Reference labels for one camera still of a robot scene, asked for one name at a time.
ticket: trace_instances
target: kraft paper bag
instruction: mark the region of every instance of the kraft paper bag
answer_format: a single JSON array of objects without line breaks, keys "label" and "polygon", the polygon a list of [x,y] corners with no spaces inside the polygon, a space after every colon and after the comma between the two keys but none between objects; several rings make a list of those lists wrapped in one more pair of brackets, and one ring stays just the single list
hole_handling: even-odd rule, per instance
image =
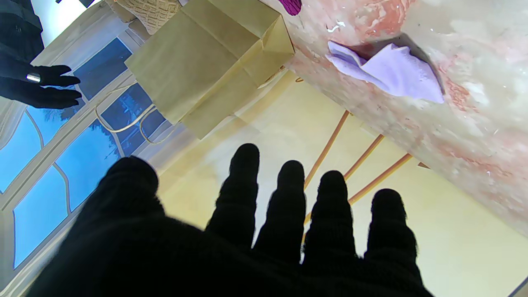
[{"label": "kraft paper bag", "polygon": [[282,16],[258,0],[192,0],[125,64],[169,122],[201,139],[293,55]]}]

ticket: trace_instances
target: yellow wall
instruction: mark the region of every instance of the yellow wall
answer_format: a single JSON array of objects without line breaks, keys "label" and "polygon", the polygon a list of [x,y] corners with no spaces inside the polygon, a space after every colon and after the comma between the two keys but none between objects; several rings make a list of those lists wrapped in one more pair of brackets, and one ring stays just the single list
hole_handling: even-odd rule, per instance
[{"label": "yellow wall", "polygon": [[[246,142],[260,148],[257,229],[277,173],[288,160],[311,169],[344,110],[307,83],[287,73],[251,107],[239,112],[201,142],[194,142],[162,169],[159,196],[167,213],[204,227],[214,209],[229,160]],[[309,211],[318,180],[328,170],[346,172],[375,139],[376,132],[350,116],[306,190]],[[352,196],[405,151],[384,139],[347,181]],[[507,296],[528,274],[528,240],[507,227],[471,197],[412,158],[352,207],[356,249],[363,253],[374,192],[401,193],[408,224],[418,239],[418,264],[426,286],[436,296]]]}]

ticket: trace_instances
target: black gloved hand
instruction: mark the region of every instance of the black gloved hand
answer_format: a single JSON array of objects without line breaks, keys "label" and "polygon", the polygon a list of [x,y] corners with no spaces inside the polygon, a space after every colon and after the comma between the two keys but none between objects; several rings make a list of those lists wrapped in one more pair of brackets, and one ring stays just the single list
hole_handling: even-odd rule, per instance
[{"label": "black gloved hand", "polygon": [[77,77],[63,76],[63,74],[71,71],[70,67],[65,65],[37,66],[33,67],[33,70],[41,77],[39,84],[0,77],[0,96],[20,101],[35,108],[64,109],[79,104],[76,99],[81,98],[82,95],[78,91],[42,87],[66,87],[80,83],[81,81]]}]

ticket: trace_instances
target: wooden rod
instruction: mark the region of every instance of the wooden rod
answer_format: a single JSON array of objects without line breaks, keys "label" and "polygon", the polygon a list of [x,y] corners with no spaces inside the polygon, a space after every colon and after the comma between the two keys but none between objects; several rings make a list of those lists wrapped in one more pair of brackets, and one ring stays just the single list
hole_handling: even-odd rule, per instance
[{"label": "wooden rod", "polygon": [[372,154],[374,149],[378,146],[378,144],[383,140],[383,135],[378,135],[376,139],[370,144],[369,148],[366,149],[366,151],[361,155],[359,159],[350,167],[350,169],[345,173],[344,178],[345,180],[348,180],[350,176],[365,162],[366,158]]},{"label": "wooden rod", "polygon": [[317,171],[319,166],[321,166],[321,163],[323,162],[324,158],[328,154],[328,151],[330,150],[330,147],[332,147],[332,144],[334,144],[334,141],[335,141],[337,135],[339,134],[339,131],[343,127],[343,124],[345,123],[345,120],[346,120],[348,114],[349,114],[348,110],[345,110],[345,113],[343,113],[343,116],[341,117],[341,120],[339,121],[339,123],[337,123],[337,127],[335,127],[334,133],[332,133],[332,135],[330,136],[330,139],[326,143],[325,148],[321,152],[321,155],[319,155],[319,158],[317,158],[317,161],[315,161],[315,164],[312,167],[312,170],[310,170],[310,173],[308,174],[308,176],[306,177],[306,180],[304,182],[304,189],[305,190],[308,187],[308,184],[310,184],[312,178],[314,178],[315,172]]},{"label": "wooden rod", "polygon": [[387,170],[383,171],[382,174],[380,174],[377,178],[375,178],[368,185],[366,185],[365,188],[361,189],[354,196],[350,197],[350,199],[348,200],[350,205],[360,200],[368,192],[374,189],[378,184],[380,184],[382,181],[388,178],[392,173],[394,173],[394,171],[396,171],[398,168],[402,167],[405,163],[407,163],[407,161],[410,160],[411,158],[412,158],[411,154],[408,153],[408,154],[405,154],[405,156],[403,156],[401,159],[397,160],[396,163],[392,164],[392,166],[390,166]]}]

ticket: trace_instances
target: lavender cloth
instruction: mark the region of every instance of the lavender cloth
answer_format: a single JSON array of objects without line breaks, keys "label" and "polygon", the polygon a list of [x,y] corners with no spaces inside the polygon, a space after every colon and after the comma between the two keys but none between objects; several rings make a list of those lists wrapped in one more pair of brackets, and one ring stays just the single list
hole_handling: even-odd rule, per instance
[{"label": "lavender cloth", "polygon": [[431,66],[410,54],[408,47],[393,43],[369,61],[333,41],[328,42],[327,59],[343,74],[366,80],[394,96],[410,96],[444,103],[444,97]]},{"label": "lavender cloth", "polygon": [[279,0],[282,5],[284,6],[284,9],[286,9],[286,12],[290,15],[298,15],[300,12],[300,8],[303,5],[301,3],[301,0]]}]

